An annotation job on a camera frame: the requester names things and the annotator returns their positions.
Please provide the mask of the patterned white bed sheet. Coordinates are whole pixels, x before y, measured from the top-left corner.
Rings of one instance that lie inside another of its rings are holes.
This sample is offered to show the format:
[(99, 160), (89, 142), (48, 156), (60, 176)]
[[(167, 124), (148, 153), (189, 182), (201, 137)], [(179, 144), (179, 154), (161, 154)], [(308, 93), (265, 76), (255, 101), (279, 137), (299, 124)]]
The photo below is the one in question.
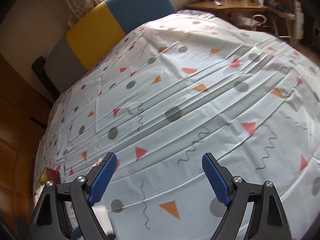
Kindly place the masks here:
[(99, 202), (118, 239), (210, 239), (225, 206), (210, 152), (249, 183), (272, 181), (301, 239), (319, 214), (319, 66), (280, 39), (181, 11), (127, 34), (62, 93), (35, 159), (63, 182), (107, 152)]

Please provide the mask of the grey yellow blue headboard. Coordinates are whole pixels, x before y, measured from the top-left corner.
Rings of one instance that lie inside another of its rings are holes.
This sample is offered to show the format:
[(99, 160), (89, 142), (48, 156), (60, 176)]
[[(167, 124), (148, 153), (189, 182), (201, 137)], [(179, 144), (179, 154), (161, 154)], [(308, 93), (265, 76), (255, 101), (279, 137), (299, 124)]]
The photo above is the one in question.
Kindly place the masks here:
[(170, 0), (104, 0), (61, 38), (46, 59), (44, 72), (61, 94), (129, 32), (173, 13)]

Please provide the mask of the wooden side desk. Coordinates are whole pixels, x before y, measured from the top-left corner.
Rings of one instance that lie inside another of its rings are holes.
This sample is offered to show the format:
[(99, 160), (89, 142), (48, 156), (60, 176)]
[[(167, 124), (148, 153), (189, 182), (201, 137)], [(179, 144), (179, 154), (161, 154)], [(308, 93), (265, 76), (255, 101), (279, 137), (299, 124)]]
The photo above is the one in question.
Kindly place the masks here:
[(266, 7), (254, 2), (243, 0), (224, 0), (221, 5), (211, 1), (189, 3), (183, 6), (184, 9), (211, 12), (225, 20), (229, 20), (232, 13), (240, 12), (264, 12)]

